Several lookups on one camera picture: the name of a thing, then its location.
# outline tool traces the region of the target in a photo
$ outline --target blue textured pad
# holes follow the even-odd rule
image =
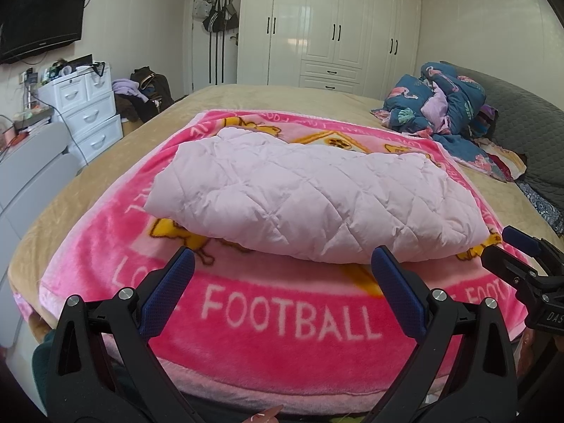
[[[394,311],[403,333],[421,341],[427,333],[425,309],[401,271],[379,247],[372,253],[371,266],[374,278]]]
[[[139,334],[144,340],[157,337],[163,331],[174,307],[194,275],[195,265],[194,253],[190,249],[185,249],[147,299],[141,309],[139,325]]]
[[[521,232],[519,229],[515,229],[512,226],[507,226],[503,229],[501,234],[503,241],[514,246],[520,251],[523,251],[527,256],[534,258],[540,255],[540,246],[537,240],[529,235]]]

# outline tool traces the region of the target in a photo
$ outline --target television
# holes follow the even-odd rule
[[[85,0],[16,0],[0,28],[0,63],[68,46],[82,37]]]

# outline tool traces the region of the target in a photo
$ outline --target metal bolt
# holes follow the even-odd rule
[[[132,295],[133,295],[133,290],[131,288],[123,288],[118,293],[118,297],[124,301],[128,300]]]
[[[77,295],[72,295],[67,299],[67,305],[69,307],[74,307],[78,304],[78,302],[80,302],[80,297],[78,297]]]
[[[436,289],[432,294],[433,299],[436,301],[445,301],[447,299],[447,293],[445,293],[442,289]]]
[[[497,307],[497,301],[495,299],[492,299],[491,297],[486,297],[486,305],[489,308],[496,308]]]

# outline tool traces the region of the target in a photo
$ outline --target white wardrobe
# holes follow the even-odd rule
[[[413,74],[421,0],[241,0],[237,82],[383,98]]]

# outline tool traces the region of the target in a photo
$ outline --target beige bed sheet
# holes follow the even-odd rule
[[[381,101],[352,94],[279,86],[212,86],[175,104],[99,156],[49,204],[16,250],[8,278],[52,327],[56,319],[38,299],[39,281],[49,261],[78,219],[135,162],[206,109],[280,110],[380,127],[370,114]],[[560,246],[560,241],[519,188],[464,169],[504,225],[511,224]]]

